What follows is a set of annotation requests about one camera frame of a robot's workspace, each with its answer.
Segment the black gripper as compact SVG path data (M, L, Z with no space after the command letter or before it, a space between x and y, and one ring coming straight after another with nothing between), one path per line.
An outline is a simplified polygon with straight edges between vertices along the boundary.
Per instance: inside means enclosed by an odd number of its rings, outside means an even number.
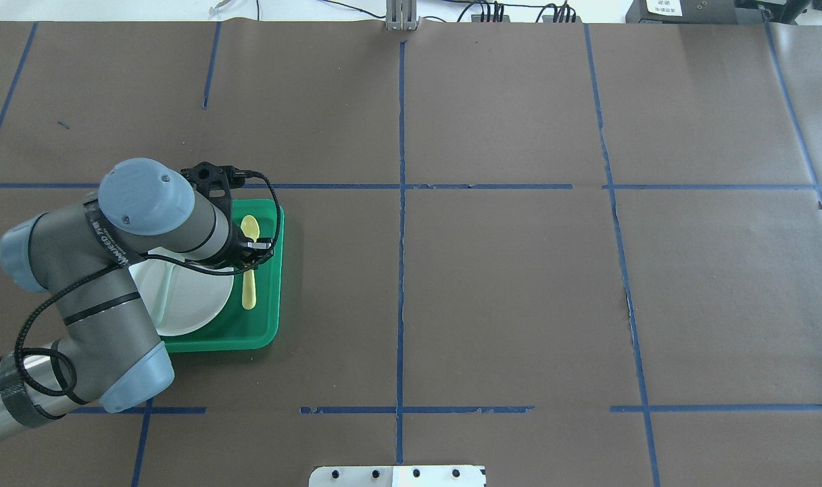
M275 238L251 240L241 231L233 231L226 253L226 265L235 271L249 271L268 262L274 255Z

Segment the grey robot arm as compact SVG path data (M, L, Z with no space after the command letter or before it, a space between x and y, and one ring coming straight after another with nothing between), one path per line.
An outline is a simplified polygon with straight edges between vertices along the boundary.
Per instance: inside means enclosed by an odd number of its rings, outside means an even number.
M112 167L79 203L9 229L0 263L14 283L46 293L0 356L0 442L99 403L121 413L175 379L170 355L130 267L160 261L211 277L253 271L275 253L232 217L232 190L268 178L203 162L173 170L151 158Z

